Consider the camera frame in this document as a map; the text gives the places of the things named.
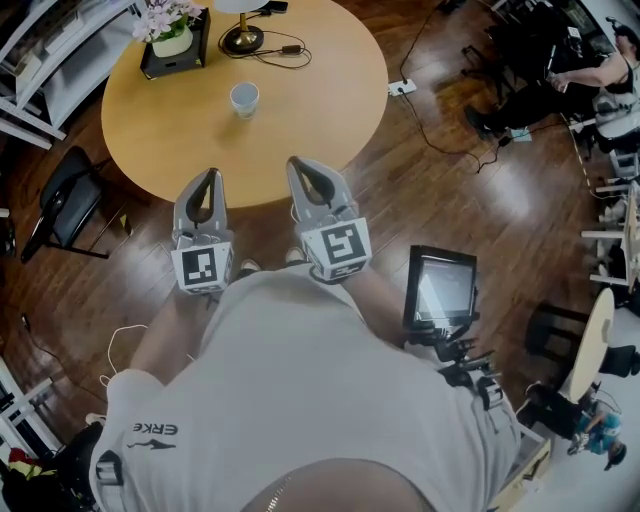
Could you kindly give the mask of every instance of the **white t-shirt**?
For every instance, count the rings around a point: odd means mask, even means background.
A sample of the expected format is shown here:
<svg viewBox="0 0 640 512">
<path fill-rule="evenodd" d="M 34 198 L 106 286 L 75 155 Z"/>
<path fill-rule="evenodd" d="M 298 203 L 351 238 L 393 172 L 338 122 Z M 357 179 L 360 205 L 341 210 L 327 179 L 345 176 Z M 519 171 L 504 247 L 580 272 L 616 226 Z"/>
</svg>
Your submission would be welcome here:
<svg viewBox="0 0 640 512">
<path fill-rule="evenodd" d="M 113 450 L 139 512 L 239 512 L 332 458 L 386 465 L 438 512 L 484 511 L 519 447 L 506 400 L 496 430 L 479 398 L 376 338 L 344 289 L 306 265 L 230 286 L 201 354 L 168 386 L 126 370 L 107 395 L 91 484 L 101 503 L 96 461 Z"/>
</svg>

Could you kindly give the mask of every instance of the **logo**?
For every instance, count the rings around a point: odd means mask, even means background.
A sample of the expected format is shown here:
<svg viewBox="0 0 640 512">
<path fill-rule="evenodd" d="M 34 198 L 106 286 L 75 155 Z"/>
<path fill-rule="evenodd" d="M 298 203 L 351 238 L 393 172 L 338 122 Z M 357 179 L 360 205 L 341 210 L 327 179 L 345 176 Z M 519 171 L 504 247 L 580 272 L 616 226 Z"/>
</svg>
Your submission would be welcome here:
<svg viewBox="0 0 640 512">
<path fill-rule="evenodd" d="M 355 224 L 325 229 L 322 240 L 331 265 L 366 256 Z"/>
<path fill-rule="evenodd" d="M 165 444 L 161 441 L 158 441 L 157 439 L 151 439 L 150 441 L 147 441 L 146 443 L 133 443 L 133 444 L 128 444 L 127 448 L 133 448 L 134 446 L 149 446 L 151 448 L 151 451 L 153 450 L 168 450 L 169 448 L 175 448 L 176 445 L 175 444 Z"/>
<path fill-rule="evenodd" d="M 133 426 L 133 431 L 141 432 L 142 434 L 175 436 L 178 433 L 178 427 L 169 423 L 136 423 Z"/>
<path fill-rule="evenodd" d="M 354 263 L 353 265 L 347 265 L 346 267 L 336 268 L 331 271 L 331 279 L 338 279 L 339 277 L 350 276 L 363 269 L 366 261 Z"/>
<path fill-rule="evenodd" d="M 204 284 L 218 280 L 213 247 L 182 253 L 182 272 L 184 284 Z"/>
</svg>

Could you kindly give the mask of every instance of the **power strip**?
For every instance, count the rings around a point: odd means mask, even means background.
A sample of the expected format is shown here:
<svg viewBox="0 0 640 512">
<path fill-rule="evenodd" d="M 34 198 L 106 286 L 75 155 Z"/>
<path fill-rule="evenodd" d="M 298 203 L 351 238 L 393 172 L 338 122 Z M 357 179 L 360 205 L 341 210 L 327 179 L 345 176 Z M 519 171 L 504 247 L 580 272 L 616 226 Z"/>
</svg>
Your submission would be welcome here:
<svg viewBox="0 0 640 512">
<path fill-rule="evenodd" d="M 400 96 L 401 94 L 409 94 L 416 90 L 418 90 L 418 88 L 411 78 L 407 79 L 406 84 L 402 80 L 389 84 L 389 96 Z"/>
</svg>

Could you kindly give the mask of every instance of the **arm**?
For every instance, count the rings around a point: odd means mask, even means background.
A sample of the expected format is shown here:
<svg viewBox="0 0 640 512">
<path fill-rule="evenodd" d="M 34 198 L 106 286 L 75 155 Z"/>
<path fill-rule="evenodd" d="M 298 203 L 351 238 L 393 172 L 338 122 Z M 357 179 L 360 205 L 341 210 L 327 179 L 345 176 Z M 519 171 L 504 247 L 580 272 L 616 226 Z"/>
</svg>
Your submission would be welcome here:
<svg viewBox="0 0 640 512">
<path fill-rule="evenodd" d="M 597 68 L 559 73 L 551 79 L 551 83 L 558 90 L 562 90 L 571 82 L 591 87 L 606 87 L 622 80 L 627 72 L 627 61 L 619 53 L 614 53 Z"/>
<path fill-rule="evenodd" d="M 371 267 L 349 277 L 343 288 L 358 306 L 369 329 L 380 339 L 404 348 L 404 296 Z"/>
<path fill-rule="evenodd" d="M 593 427 L 595 427 L 596 425 L 599 425 L 600 423 L 602 423 L 604 421 L 606 417 L 606 414 L 600 412 L 598 414 L 596 414 L 591 421 L 587 424 L 587 426 L 584 429 L 584 433 L 588 434 L 589 432 L 591 432 L 591 429 Z"/>
<path fill-rule="evenodd" d="M 189 295 L 176 285 L 146 330 L 130 368 L 142 370 L 167 385 L 190 363 L 187 354 L 199 352 L 207 321 L 209 297 Z"/>
</svg>

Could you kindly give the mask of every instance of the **flower pot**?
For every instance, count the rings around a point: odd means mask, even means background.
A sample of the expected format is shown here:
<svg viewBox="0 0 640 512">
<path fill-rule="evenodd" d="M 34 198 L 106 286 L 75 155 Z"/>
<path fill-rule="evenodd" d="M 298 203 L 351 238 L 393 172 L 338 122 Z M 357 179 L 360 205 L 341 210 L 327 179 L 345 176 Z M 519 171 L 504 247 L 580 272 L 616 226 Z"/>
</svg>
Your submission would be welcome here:
<svg viewBox="0 0 640 512">
<path fill-rule="evenodd" d="M 165 41 L 158 41 L 151 43 L 153 47 L 153 53 L 156 57 L 173 57 L 180 53 L 186 52 L 193 42 L 193 34 L 189 27 L 184 27 L 182 34 L 177 37 L 172 37 Z"/>
</svg>

